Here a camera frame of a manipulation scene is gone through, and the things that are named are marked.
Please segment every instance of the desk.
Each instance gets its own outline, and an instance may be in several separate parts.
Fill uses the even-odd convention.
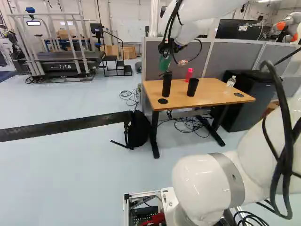
[[[204,106],[216,106],[225,105],[223,113],[219,120],[214,120],[212,125],[208,120],[202,116],[196,116],[203,124],[212,137],[218,142],[220,146],[225,146],[225,143],[221,137],[217,134],[223,117],[227,111],[227,107],[230,104],[240,104],[255,101],[250,95],[234,88],[227,87],[226,84],[215,78],[203,78],[199,79],[198,88],[194,97],[187,96],[188,83],[185,80],[172,80],[170,96],[166,98],[167,104],[160,104],[158,102],[162,97],[163,80],[156,81],[143,81],[143,87],[146,95],[150,101],[152,107],[152,119],[151,119],[151,132],[150,143],[154,158],[159,158],[159,150],[156,142],[157,125],[159,112],[164,110],[190,108],[190,107],[204,107]],[[235,93],[242,94],[242,97],[234,95]]]

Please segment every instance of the black backpack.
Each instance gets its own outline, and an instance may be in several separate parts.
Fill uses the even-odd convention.
[[[130,113],[129,120],[124,122],[124,130],[126,145],[113,140],[111,142],[133,150],[134,147],[140,147],[146,143],[151,124],[141,111],[135,110]]]

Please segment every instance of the water bottle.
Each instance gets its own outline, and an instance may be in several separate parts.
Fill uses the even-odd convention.
[[[193,68],[188,68],[188,71],[187,71],[187,74],[186,74],[185,82],[189,82],[189,79],[192,78],[192,74],[193,74]]]
[[[233,87],[236,82],[235,78],[236,78],[235,75],[233,75],[232,78],[229,78],[229,80],[227,81],[227,86]]]

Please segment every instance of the cubicle partition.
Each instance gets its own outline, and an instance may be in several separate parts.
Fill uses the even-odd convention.
[[[203,44],[202,52],[191,63],[178,66],[172,60],[170,70],[173,79],[184,79],[187,69],[192,67],[196,78],[221,79],[226,70],[254,69],[257,70],[264,60],[275,63],[282,57],[294,51],[298,46],[286,43],[256,41],[256,40],[228,40],[228,39],[200,39]],[[142,80],[159,80],[158,44],[162,38],[145,37],[143,40]],[[199,51],[199,42],[193,41],[186,49],[175,54],[176,59],[184,60],[194,57]],[[278,75],[284,79],[283,86],[286,95],[291,97],[301,84],[299,60],[287,59],[276,66]],[[145,114],[151,112],[151,106],[142,92],[142,106]]]

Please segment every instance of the black cup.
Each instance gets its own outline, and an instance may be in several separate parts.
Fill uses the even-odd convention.
[[[163,76],[162,96],[169,97],[171,87],[172,73],[165,72]]]
[[[196,93],[197,87],[198,87],[198,79],[195,78],[189,79],[187,96],[193,97],[194,94]]]

